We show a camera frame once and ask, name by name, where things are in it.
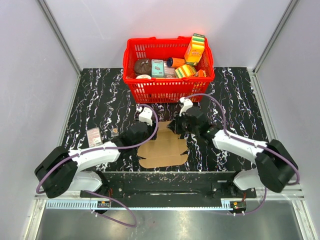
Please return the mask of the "brown cardboard box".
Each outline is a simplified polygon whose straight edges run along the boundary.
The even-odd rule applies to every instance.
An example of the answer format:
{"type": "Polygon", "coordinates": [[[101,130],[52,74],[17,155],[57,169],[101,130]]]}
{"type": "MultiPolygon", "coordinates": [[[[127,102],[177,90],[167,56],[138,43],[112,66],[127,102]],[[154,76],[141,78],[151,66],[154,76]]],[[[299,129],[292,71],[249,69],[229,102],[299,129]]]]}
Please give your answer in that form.
{"type": "Polygon", "coordinates": [[[170,121],[158,124],[157,137],[138,148],[139,165],[145,169],[183,165],[188,159],[187,141],[168,128],[170,121]]]}

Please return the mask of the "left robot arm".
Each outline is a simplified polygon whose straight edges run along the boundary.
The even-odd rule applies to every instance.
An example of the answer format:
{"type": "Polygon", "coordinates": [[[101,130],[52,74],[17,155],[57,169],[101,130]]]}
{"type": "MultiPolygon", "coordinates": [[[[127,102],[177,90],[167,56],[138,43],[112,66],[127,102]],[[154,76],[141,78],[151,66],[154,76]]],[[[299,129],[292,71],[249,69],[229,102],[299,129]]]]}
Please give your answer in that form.
{"type": "Polygon", "coordinates": [[[134,149],[153,139],[157,131],[155,122],[136,121],[127,131],[100,146],[74,151],[56,147],[34,171],[39,181],[36,193],[53,199],[67,191],[81,191],[82,197],[94,194],[103,198],[111,192],[109,181],[101,171],[87,169],[130,156],[134,149]]]}

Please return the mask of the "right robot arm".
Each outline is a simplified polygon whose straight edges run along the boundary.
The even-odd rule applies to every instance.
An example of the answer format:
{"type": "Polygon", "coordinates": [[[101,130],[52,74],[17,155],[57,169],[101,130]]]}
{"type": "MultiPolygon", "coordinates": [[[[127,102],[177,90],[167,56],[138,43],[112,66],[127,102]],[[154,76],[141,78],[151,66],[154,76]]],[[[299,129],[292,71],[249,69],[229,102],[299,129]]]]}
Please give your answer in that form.
{"type": "Polygon", "coordinates": [[[234,134],[211,124],[198,107],[178,114],[168,128],[177,135],[193,134],[212,148],[227,151],[255,164],[254,169],[240,171],[228,184],[227,192],[233,198],[239,198],[247,189],[260,186],[280,193],[299,173],[298,165],[279,140],[265,142],[234,134]]]}

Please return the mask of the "yellow green striped box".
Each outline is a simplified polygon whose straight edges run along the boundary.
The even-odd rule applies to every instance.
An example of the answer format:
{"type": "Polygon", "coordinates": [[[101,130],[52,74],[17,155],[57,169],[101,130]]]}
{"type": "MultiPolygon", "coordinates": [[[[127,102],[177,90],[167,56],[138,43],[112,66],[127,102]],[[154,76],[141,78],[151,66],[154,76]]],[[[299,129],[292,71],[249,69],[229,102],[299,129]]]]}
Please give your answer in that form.
{"type": "Polygon", "coordinates": [[[175,69],[175,76],[179,79],[181,78],[189,78],[196,74],[196,69],[188,64],[184,64],[175,69]]]}

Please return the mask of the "pink small box in basket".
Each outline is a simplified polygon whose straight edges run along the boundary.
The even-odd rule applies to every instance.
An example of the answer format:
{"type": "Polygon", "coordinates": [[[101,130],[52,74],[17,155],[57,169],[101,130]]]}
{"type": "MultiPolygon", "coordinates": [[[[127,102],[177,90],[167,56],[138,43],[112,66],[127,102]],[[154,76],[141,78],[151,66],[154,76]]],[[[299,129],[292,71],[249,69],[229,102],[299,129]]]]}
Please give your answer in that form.
{"type": "Polygon", "coordinates": [[[167,65],[166,61],[163,62],[163,71],[164,71],[165,78],[175,78],[176,77],[175,68],[169,67],[167,65]]]}

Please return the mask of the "teal snack box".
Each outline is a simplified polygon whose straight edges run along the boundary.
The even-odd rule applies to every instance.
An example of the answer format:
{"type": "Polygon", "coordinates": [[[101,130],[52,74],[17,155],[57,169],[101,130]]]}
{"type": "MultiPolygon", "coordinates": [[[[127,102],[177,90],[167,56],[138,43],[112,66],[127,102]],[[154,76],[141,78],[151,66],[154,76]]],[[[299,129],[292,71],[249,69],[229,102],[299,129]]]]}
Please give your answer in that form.
{"type": "Polygon", "coordinates": [[[164,61],[162,59],[151,60],[151,77],[152,78],[164,77],[164,61]]]}

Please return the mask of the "small clear plastic bag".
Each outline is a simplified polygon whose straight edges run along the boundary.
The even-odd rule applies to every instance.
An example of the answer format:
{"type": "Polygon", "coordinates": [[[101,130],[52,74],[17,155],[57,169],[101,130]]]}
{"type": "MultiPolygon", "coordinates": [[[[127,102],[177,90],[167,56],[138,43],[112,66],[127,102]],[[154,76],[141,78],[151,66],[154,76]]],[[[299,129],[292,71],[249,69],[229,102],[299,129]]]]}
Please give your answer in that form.
{"type": "Polygon", "coordinates": [[[119,131],[118,131],[117,128],[112,128],[112,129],[110,130],[110,136],[111,136],[111,137],[116,137],[116,136],[118,136],[118,135],[119,135],[119,131]]]}

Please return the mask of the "red plastic shopping basket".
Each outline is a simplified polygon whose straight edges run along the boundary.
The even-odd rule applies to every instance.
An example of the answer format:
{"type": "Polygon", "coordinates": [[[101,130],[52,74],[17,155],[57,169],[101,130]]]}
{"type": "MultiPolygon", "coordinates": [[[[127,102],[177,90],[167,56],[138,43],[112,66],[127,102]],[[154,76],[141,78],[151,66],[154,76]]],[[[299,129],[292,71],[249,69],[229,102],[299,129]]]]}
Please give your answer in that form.
{"type": "Polygon", "coordinates": [[[193,94],[203,94],[210,83],[214,81],[214,58],[208,40],[204,35],[194,34],[204,38],[204,51],[195,66],[195,71],[203,70],[204,76],[189,77],[151,77],[138,78],[135,64],[141,59],[167,60],[182,59],[187,52],[190,36],[177,38],[130,38],[127,40],[123,55],[123,82],[128,85],[136,103],[173,103],[181,97],[193,94]]]}

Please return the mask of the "small orange packet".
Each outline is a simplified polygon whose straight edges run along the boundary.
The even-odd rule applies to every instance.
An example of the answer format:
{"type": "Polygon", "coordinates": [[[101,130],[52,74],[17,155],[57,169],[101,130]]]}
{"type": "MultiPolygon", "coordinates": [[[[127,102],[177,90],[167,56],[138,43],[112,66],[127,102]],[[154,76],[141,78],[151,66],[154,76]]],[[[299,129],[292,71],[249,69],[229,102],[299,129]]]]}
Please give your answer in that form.
{"type": "Polygon", "coordinates": [[[196,78],[205,78],[207,75],[205,70],[200,69],[193,76],[196,78]]]}

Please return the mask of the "white round lid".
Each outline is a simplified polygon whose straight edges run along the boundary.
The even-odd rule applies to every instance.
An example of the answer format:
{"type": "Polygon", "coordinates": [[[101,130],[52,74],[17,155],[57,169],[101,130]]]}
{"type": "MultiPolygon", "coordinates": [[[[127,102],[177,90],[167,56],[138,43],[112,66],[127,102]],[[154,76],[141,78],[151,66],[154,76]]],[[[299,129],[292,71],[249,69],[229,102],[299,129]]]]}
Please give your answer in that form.
{"type": "Polygon", "coordinates": [[[136,77],[136,79],[148,79],[148,80],[151,80],[152,77],[150,75],[148,75],[148,74],[141,74],[141,75],[138,75],[136,77]]]}

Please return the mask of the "orange tube with blue cap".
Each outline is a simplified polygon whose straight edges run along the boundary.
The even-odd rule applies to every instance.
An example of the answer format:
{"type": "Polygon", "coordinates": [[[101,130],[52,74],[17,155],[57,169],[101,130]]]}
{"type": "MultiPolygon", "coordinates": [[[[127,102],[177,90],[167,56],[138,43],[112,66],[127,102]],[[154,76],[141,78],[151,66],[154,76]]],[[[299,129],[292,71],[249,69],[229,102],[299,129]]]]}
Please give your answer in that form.
{"type": "Polygon", "coordinates": [[[169,57],[166,61],[166,65],[169,68],[179,68],[185,64],[185,60],[183,58],[169,57]]]}

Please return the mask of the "brown round cookie pack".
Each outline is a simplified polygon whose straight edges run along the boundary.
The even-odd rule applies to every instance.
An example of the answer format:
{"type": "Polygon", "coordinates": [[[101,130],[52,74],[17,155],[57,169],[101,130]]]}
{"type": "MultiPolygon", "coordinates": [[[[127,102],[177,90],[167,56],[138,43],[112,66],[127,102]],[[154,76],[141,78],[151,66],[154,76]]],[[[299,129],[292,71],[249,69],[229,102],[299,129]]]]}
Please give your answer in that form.
{"type": "Polygon", "coordinates": [[[134,63],[134,73],[138,75],[151,75],[152,61],[149,58],[138,59],[134,63]]]}

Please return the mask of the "tall orange yellow carton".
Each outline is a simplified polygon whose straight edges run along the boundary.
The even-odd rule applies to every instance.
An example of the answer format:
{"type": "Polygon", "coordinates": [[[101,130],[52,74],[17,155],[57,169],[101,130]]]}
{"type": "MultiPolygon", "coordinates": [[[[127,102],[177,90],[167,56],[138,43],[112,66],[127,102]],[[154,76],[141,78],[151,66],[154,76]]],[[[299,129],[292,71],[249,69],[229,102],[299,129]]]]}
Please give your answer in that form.
{"type": "Polygon", "coordinates": [[[185,63],[197,66],[205,50],[205,36],[194,33],[184,54],[185,63]]]}

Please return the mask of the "aluminium frame rail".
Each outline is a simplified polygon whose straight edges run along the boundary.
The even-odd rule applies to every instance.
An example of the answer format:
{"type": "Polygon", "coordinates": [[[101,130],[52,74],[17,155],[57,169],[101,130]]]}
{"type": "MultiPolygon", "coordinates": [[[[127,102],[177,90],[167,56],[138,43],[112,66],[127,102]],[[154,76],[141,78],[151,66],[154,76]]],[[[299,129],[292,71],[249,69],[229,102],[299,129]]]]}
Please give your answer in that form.
{"type": "Polygon", "coordinates": [[[48,24],[50,25],[55,37],[57,38],[62,50],[64,51],[66,57],[68,58],[71,66],[73,67],[74,71],[77,75],[80,75],[82,72],[81,67],[79,66],[75,56],[73,55],[48,3],[46,0],[36,0],[37,4],[40,7],[45,19],[47,20],[48,24]]]}

